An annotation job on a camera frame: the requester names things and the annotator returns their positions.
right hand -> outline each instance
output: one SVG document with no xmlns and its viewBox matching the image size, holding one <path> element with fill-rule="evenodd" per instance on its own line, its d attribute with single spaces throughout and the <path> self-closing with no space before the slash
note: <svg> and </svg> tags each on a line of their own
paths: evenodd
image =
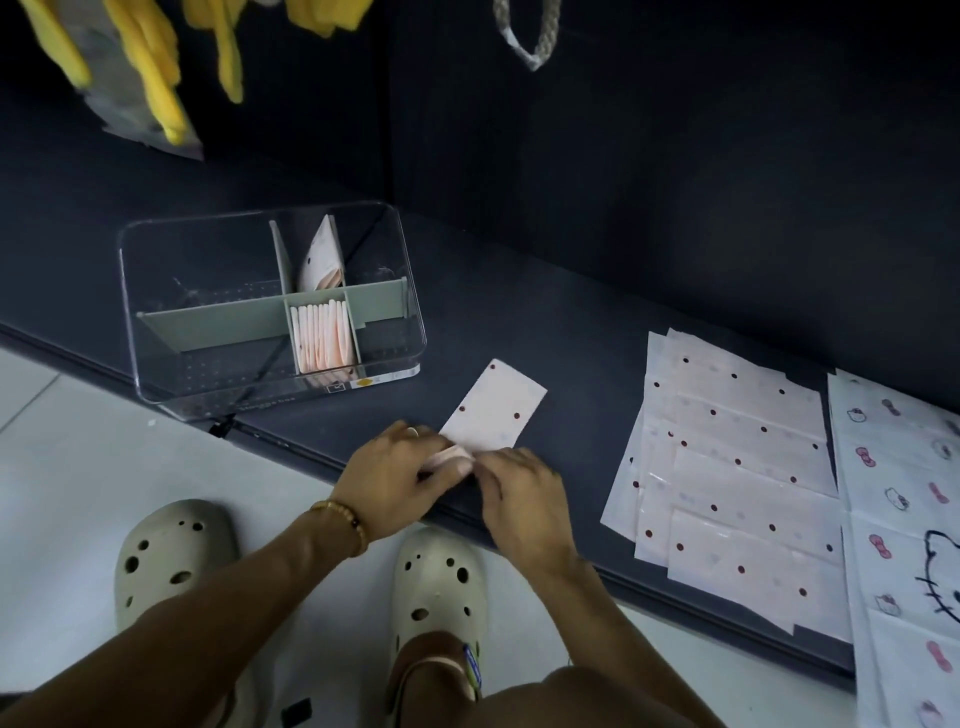
<svg viewBox="0 0 960 728">
<path fill-rule="evenodd" d="M 496 547 L 528 581 L 577 558 L 564 482 L 527 448 L 476 456 L 483 520 Z"/>
</svg>

white paper sheet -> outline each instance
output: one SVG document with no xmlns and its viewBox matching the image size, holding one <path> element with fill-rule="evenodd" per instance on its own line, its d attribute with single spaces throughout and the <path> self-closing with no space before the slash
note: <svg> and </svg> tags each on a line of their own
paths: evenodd
<svg viewBox="0 0 960 728">
<path fill-rule="evenodd" d="M 680 448 L 673 505 L 767 541 L 843 564 L 840 501 Z"/>
<path fill-rule="evenodd" d="M 440 434 L 469 452 L 512 448 L 545 394 L 533 379 L 494 359 Z"/>
<path fill-rule="evenodd" d="M 634 428 L 630 432 L 627 449 L 624 451 L 613 486 L 607 496 L 600 522 L 607 528 L 626 539 L 636 541 L 636 508 L 639 503 L 642 488 L 639 483 L 637 458 L 639 454 L 640 432 L 643 429 L 643 407 L 636 416 Z"/>
<path fill-rule="evenodd" d="M 788 427 L 818 440 L 826 440 L 820 394 L 774 376 L 769 370 L 730 360 L 716 350 L 697 361 L 684 355 L 688 339 L 671 331 L 665 355 L 673 362 L 678 395 L 719 404 L 737 414 Z"/>
<path fill-rule="evenodd" d="M 960 726 L 955 416 L 843 372 L 829 392 L 860 722 Z"/>
<path fill-rule="evenodd" d="M 730 393 L 714 386 L 728 369 L 745 402 L 704 399 Z M 713 388 L 686 394 L 693 375 Z M 818 393 L 695 337 L 650 333 L 642 412 L 601 518 L 636 558 L 787 632 L 849 641 L 842 512 Z M 678 528 L 690 544 L 678 547 Z"/>
</svg>

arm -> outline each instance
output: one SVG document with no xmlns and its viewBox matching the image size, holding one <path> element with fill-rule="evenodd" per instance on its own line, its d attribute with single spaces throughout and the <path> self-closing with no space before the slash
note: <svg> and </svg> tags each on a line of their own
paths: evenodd
<svg viewBox="0 0 960 728">
<path fill-rule="evenodd" d="M 419 427 L 396 423 L 350 458 L 330 496 L 350 508 L 371 541 L 426 513 L 467 474 L 451 461 L 422 483 L 417 472 L 448 447 Z M 0 728 L 196 726 L 229 692 L 253 655 L 359 539 L 328 509 L 299 516 L 273 541 L 162 601 L 129 629 L 3 714 Z"/>
<path fill-rule="evenodd" d="M 477 462 L 484 522 L 543 602 L 573 664 L 645 693 L 700 728 L 723 728 L 577 554 L 560 476 L 526 448 L 484 453 Z"/>
</svg>

finger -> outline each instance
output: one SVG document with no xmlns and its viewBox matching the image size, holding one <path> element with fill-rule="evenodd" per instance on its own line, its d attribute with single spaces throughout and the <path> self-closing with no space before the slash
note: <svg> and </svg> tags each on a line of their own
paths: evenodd
<svg viewBox="0 0 960 728">
<path fill-rule="evenodd" d="M 416 440 L 423 435 L 433 434 L 433 430 L 426 425 L 407 425 L 403 429 L 393 430 L 391 428 L 390 438 L 395 441 Z"/>
<path fill-rule="evenodd" d="M 397 420 L 395 423 L 387 427 L 383 432 L 380 433 L 380 437 L 390 437 L 393 438 L 398 432 L 402 432 L 409 425 L 406 424 L 403 420 Z"/>
<path fill-rule="evenodd" d="M 467 477 L 472 470 L 473 463 L 466 457 L 454 458 L 423 480 L 419 488 L 433 502 Z"/>
<path fill-rule="evenodd" d="M 504 455 L 506 455 L 507 457 L 509 457 L 511 460 L 513 460 L 513 461 L 514 461 L 515 463 L 517 463 L 518 465 L 523 465 L 523 466 L 530 465 L 529 461 L 528 461 L 527 458 L 524 456 L 524 454 L 523 454 L 522 452 L 520 452 L 519 450 L 517 450 L 517 449 L 513 449 L 513 448 L 501 448 L 501 449 L 499 449 L 497 452 L 502 452 Z"/>
<path fill-rule="evenodd" d="M 518 468 L 525 467 L 523 462 L 518 460 L 515 455 L 510 454 L 508 450 L 480 452 L 476 458 L 477 462 L 493 473 L 501 483 L 515 475 Z"/>
<path fill-rule="evenodd" d="M 540 465 L 544 464 L 543 461 L 540 460 L 537 457 L 537 455 L 529 448 L 517 448 L 516 451 L 519 452 L 521 455 L 523 455 L 527 460 L 531 460 Z"/>
<path fill-rule="evenodd" d="M 432 457 L 438 452 L 443 452 L 445 449 L 453 446 L 453 443 L 443 435 L 439 435 L 433 431 L 427 431 L 426 434 L 422 434 L 420 437 L 411 438 L 407 440 L 407 443 L 407 447 L 413 450 L 421 464 L 426 461 L 428 457 Z"/>
<path fill-rule="evenodd" d="M 483 496 L 483 507 L 494 507 L 503 500 L 503 493 L 500 491 L 500 481 L 487 467 L 479 462 L 473 464 L 473 474 L 476 475 L 477 483 L 480 485 L 480 495 Z"/>
<path fill-rule="evenodd" d="M 490 528 L 500 515 L 500 506 L 503 504 L 503 494 L 500 492 L 500 481 L 487 468 L 474 463 L 473 474 L 476 475 L 480 486 L 480 495 L 483 497 L 483 522 Z"/>
<path fill-rule="evenodd" d="M 517 452 L 521 453 L 521 454 L 527 459 L 527 462 L 528 462 L 530 465 L 534 466 L 535 468 L 538 468 L 538 469 L 539 469 L 539 468 L 543 468 L 543 469 L 546 470 L 548 473 L 553 473 L 553 472 L 554 472 L 553 469 L 552 469 L 549 465 L 547 465 L 546 463 L 544 463 L 542 460 L 540 460 L 540 457 L 539 457 L 535 452 L 533 452 L 531 449 L 529 449 L 529 448 L 519 448 L 519 449 L 517 450 Z"/>
</svg>

yellow rubber glove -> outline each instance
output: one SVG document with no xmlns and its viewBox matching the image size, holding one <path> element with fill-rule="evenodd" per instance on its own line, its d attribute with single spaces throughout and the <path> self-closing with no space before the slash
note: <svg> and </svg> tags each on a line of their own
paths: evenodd
<svg viewBox="0 0 960 728">
<path fill-rule="evenodd" d="M 287 17 L 294 25 L 330 37 L 334 28 L 355 31 L 373 0 L 287 0 Z"/>
<path fill-rule="evenodd" d="M 333 23 L 322 23 L 317 20 L 311 0 L 287 0 L 287 17 L 294 25 L 316 33 L 320 37 L 333 35 L 335 26 Z"/>
<path fill-rule="evenodd" d="M 20 0 L 34 27 L 36 42 L 76 88 L 93 83 L 90 69 L 57 17 L 57 0 Z"/>
<path fill-rule="evenodd" d="M 236 28 L 247 0 L 183 0 L 183 15 L 191 28 L 212 30 L 217 41 L 217 75 L 234 104 L 243 101 L 243 64 Z"/>
<path fill-rule="evenodd" d="M 147 105 L 171 144 L 182 144 L 186 114 L 174 86 L 180 82 L 177 34 L 154 0 L 104 0 L 127 60 L 140 74 Z"/>
<path fill-rule="evenodd" d="M 373 0 L 313 0 L 313 15 L 345 31 L 355 31 Z"/>
</svg>

